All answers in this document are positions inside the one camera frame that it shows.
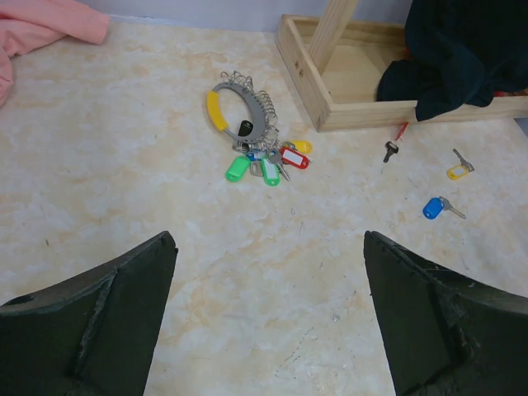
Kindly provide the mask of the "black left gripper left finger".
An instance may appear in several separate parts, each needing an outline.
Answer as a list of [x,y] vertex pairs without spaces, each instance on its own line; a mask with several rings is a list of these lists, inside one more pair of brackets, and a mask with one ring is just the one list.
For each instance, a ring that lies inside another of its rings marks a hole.
[[1,306],[3,395],[141,395],[178,250],[167,232]]

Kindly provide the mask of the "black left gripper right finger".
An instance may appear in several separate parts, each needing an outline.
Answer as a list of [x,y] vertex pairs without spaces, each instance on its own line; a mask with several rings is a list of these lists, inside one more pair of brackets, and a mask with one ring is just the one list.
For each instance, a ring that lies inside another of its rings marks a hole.
[[370,295],[397,395],[525,395],[527,299],[378,232],[364,238]]

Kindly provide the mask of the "key with blue tag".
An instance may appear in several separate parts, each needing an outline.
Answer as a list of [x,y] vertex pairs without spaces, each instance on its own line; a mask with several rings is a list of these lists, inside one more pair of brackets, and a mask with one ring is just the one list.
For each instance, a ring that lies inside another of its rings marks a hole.
[[461,219],[467,219],[462,212],[455,209],[449,200],[443,196],[431,198],[422,209],[422,213],[427,219],[435,219],[442,211],[450,211]]

